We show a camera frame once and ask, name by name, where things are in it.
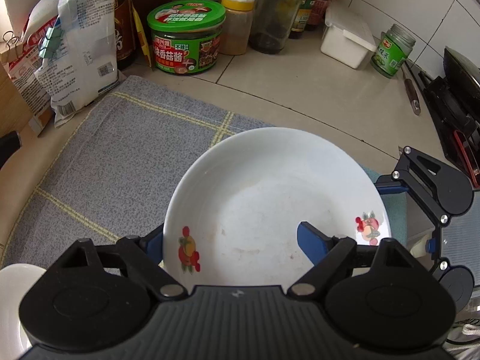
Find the dark green lid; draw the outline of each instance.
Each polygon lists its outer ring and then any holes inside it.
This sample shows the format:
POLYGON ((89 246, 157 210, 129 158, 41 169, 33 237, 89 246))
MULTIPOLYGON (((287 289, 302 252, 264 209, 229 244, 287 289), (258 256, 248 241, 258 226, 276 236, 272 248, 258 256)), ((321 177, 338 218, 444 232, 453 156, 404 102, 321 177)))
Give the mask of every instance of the dark green lid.
POLYGON ((162 32, 189 32, 213 27, 225 18, 223 5, 211 0, 179 0, 155 8, 148 26, 162 32))

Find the white plastic container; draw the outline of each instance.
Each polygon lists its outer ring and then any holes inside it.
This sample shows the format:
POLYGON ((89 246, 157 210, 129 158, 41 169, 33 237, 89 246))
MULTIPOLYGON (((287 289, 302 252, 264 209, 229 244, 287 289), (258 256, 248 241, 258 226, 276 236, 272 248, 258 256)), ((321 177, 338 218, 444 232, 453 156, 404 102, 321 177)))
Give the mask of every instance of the white plastic container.
POLYGON ((363 18, 335 0, 328 5, 325 25, 321 52, 351 68, 358 68, 367 53, 377 49, 363 18))

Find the white bowl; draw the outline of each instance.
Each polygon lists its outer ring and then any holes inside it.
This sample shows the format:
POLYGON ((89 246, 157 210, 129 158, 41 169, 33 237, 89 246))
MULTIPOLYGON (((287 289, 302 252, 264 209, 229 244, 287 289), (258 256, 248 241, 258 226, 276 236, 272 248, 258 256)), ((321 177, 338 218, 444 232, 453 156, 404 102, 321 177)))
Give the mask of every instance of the white bowl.
POLYGON ((20 325, 18 307, 44 272, 30 264, 12 264, 0 271, 0 360, 15 360, 31 347, 20 325))
POLYGON ((359 244, 390 237, 380 195, 344 151, 289 128, 239 133, 195 161, 173 193, 165 270, 189 291, 195 285, 286 290, 312 267, 297 244, 301 221, 359 244), (372 213, 375 219, 363 221, 372 213))

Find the yellow object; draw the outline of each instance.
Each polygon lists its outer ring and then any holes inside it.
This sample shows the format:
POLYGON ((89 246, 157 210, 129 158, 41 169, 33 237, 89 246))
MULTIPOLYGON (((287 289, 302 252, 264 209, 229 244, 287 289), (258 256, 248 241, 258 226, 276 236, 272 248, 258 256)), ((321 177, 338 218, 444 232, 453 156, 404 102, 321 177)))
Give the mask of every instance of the yellow object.
POLYGON ((255 0, 222 0, 225 8, 234 9, 236 11, 251 11, 254 9, 255 0))
POLYGON ((187 244, 185 245, 185 254, 188 257, 191 257, 191 255, 195 251, 195 241, 192 237, 190 237, 190 235, 186 237, 186 240, 187 240, 187 244))
POLYGON ((133 11, 133 21, 135 22, 138 40, 140 41, 140 47, 142 48, 143 55, 145 56, 145 61, 147 61, 148 66, 152 67, 150 49, 148 48, 147 38, 145 36, 145 31, 143 30, 142 22, 140 21, 140 16, 138 16, 138 12, 133 5, 131 6, 131 10, 133 11))

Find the placemat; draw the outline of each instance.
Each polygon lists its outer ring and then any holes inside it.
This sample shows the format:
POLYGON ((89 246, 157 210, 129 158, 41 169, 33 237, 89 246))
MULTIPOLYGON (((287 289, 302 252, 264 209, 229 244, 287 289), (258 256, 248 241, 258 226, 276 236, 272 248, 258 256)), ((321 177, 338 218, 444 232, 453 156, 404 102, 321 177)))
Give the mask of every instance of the placemat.
MULTIPOLYGON (((164 221, 175 187, 201 154, 238 132, 268 126, 130 76, 58 154, 23 208, 0 266, 47 268, 76 239, 110 244, 148 234, 164 221)), ((405 245, 406 198, 382 199, 392 235, 405 245)))

